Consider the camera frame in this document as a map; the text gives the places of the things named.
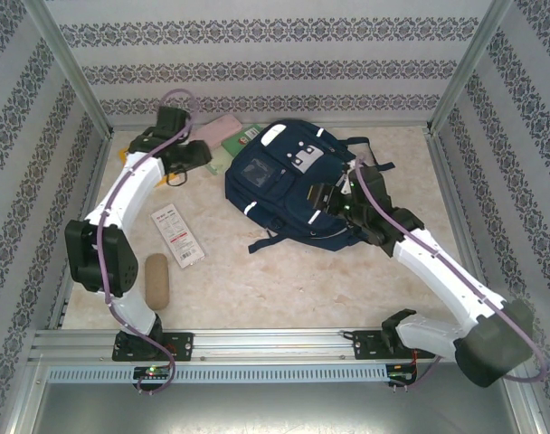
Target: white tag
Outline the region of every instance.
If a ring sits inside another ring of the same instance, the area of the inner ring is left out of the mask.
[[[203,249],[173,204],[150,214],[181,269],[204,258]]]
[[[245,135],[250,139],[254,139],[258,134],[259,134],[259,131],[257,130],[256,127],[249,128],[249,131],[245,131]]]

